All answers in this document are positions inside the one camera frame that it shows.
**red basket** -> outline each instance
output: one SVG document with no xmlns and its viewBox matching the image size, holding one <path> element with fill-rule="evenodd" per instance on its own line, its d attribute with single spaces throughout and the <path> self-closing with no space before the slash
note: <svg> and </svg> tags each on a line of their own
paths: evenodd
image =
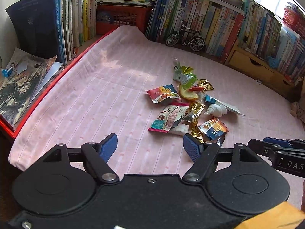
<svg viewBox="0 0 305 229">
<path fill-rule="evenodd" d="M 284 8 L 284 10 L 283 22 L 305 39 L 305 19 L 290 9 Z"/>
<path fill-rule="evenodd" d="M 105 34 L 121 25 L 137 26 L 142 33 L 145 33 L 151 10 L 152 7 L 98 5 L 96 33 Z"/>
</svg>

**pink tablecloth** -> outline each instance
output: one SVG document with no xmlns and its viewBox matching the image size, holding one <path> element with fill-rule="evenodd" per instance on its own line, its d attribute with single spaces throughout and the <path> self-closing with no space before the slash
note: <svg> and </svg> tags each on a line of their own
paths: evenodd
<svg viewBox="0 0 305 229">
<path fill-rule="evenodd" d="M 182 176 L 193 164 L 182 137 L 147 131 L 163 107 L 153 104 L 145 90 L 176 85 L 172 58 L 208 79 L 215 88 L 209 95 L 246 115 L 221 118 L 230 129 L 223 147 L 266 136 L 304 138 L 301 122 L 289 114 L 289 102 L 274 91 L 212 60 L 148 41 L 136 27 L 121 26 L 89 50 L 42 100 L 17 136 L 10 163 L 25 170 L 57 143 L 80 147 L 114 132 L 118 148 L 108 164 L 120 178 L 124 173 Z M 283 175 L 291 186 L 289 202 L 300 207 L 303 179 Z"/>
</svg>

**model bicycle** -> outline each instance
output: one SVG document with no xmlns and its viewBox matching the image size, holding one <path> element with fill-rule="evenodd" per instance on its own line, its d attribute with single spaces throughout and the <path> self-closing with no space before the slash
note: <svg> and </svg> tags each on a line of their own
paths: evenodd
<svg viewBox="0 0 305 229">
<path fill-rule="evenodd" d="M 183 37 L 184 33 L 192 34 L 193 36 L 189 40 L 187 40 L 187 39 L 184 39 L 184 37 Z M 190 48 L 193 51 L 198 52 L 198 51 L 201 51 L 205 47 L 204 39 L 201 36 L 199 36 L 198 34 L 199 34 L 199 31 L 187 28 L 181 22 L 179 32 L 170 34 L 167 37 L 165 44 L 167 46 L 174 46 L 178 42 L 181 42 L 182 45 L 188 45 L 188 46 L 190 46 Z"/>
</svg>

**magazine cover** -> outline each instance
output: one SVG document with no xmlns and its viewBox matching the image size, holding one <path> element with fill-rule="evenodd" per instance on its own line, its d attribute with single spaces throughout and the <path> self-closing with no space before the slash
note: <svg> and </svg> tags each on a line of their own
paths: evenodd
<svg viewBox="0 0 305 229">
<path fill-rule="evenodd" d="M 13 128 L 56 57 L 43 59 L 15 48 L 6 67 L 6 70 L 13 67 L 13 72 L 8 78 L 0 80 L 0 115 Z"/>
</svg>

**metal screw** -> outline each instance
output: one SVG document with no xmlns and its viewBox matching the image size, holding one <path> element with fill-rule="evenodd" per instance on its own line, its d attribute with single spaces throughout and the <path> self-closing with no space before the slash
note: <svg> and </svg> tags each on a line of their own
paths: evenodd
<svg viewBox="0 0 305 229">
<path fill-rule="evenodd" d="M 116 174 L 113 173 L 106 173 L 102 175 L 102 179 L 105 181 L 113 181 L 116 179 Z"/>
<path fill-rule="evenodd" d="M 155 183 L 157 180 L 156 179 L 148 179 L 147 180 L 149 183 Z"/>
<path fill-rule="evenodd" d="M 28 221 L 24 221 L 21 223 L 21 226 L 24 228 L 24 229 L 31 229 L 32 228 L 32 224 Z"/>
<path fill-rule="evenodd" d="M 195 182 L 199 180 L 199 175 L 195 173 L 189 173 L 185 176 L 186 180 L 189 182 Z"/>
</svg>

